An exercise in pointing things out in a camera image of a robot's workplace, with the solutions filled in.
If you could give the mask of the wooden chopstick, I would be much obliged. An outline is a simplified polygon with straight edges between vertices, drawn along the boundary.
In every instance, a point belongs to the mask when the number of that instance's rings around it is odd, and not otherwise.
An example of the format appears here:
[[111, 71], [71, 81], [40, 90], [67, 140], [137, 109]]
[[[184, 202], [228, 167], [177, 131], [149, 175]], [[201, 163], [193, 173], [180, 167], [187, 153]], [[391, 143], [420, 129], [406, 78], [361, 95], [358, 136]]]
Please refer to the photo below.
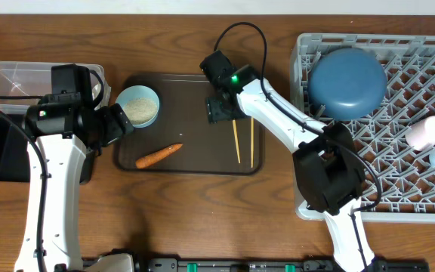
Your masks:
[[233, 136], [234, 136], [234, 142], [235, 142], [235, 147], [236, 147], [237, 161], [240, 164], [241, 163], [241, 156], [240, 156], [240, 149], [239, 149], [239, 138], [238, 138], [238, 132], [237, 132], [237, 125], [236, 125], [235, 119], [232, 120], [232, 125], [233, 125]]
[[251, 168], [254, 168], [254, 150], [255, 150], [255, 144], [254, 144], [254, 119], [251, 117], [250, 121], [250, 166]]

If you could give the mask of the light blue rice bowl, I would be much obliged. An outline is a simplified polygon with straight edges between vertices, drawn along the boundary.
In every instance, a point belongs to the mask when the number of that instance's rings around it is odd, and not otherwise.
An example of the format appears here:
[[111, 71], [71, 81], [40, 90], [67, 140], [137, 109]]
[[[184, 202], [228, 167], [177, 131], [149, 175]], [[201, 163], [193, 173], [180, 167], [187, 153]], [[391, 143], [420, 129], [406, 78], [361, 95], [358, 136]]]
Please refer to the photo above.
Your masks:
[[134, 85], [122, 91], [116, 99], [135, 128], [145, 128], [156, 120], [160, 100], [150, 87]]

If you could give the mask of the dark blue bowl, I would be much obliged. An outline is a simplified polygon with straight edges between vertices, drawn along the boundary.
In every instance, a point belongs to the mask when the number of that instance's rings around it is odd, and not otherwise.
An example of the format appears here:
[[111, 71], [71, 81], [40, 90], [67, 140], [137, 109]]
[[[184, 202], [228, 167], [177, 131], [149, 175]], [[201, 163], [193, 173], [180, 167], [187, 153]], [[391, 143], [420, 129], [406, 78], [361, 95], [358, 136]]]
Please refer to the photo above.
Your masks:
[[364, 117], [377, 109], [387, 90], [387, 77], [375, 56], [358, 48], [344, 48], [320, 58], [307, 83], [315, 109], [338, 121]]

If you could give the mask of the pink cup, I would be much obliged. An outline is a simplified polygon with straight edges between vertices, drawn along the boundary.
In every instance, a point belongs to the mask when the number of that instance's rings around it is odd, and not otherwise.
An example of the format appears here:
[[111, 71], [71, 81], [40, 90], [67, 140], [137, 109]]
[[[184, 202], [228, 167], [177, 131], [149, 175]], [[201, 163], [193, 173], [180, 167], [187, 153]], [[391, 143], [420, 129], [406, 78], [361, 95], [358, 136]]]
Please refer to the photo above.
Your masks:
[[427, 117], [409, 127], [406, 143], [414, 150], [422, 151], [435, 145], [435, 116]]

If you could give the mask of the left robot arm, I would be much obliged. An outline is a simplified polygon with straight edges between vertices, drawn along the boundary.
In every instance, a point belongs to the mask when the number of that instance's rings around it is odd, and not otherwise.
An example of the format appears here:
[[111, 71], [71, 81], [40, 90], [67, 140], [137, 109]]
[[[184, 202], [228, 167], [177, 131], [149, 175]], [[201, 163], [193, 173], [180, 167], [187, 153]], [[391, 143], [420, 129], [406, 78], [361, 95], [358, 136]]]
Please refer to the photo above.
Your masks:
[[51, 93], [26, 111], [29, 202], [16, 271], [82, 270], [79, 185], [86, 156], [133, 132], [118, 104], [101, 105], [85, 66], [51, 68]]

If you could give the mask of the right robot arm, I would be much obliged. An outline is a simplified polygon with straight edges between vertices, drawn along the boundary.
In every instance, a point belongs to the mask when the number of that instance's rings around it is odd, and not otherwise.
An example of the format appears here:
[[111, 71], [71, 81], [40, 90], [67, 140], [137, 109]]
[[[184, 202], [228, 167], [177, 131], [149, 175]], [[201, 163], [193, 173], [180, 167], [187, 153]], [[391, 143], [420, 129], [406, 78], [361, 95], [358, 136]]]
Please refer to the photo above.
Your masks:
[[209, 121], [248, 116], [274, 134], [292, 154], [296, 193], [325, 219], [335, 262], [345, 271], [366, 270], [375, 257], [360, 214], [366, 166], [348, 129], [307, 116], [262, 73], [237, 68], [219, 50], [199, 67], [217, 94], [207, 101]]

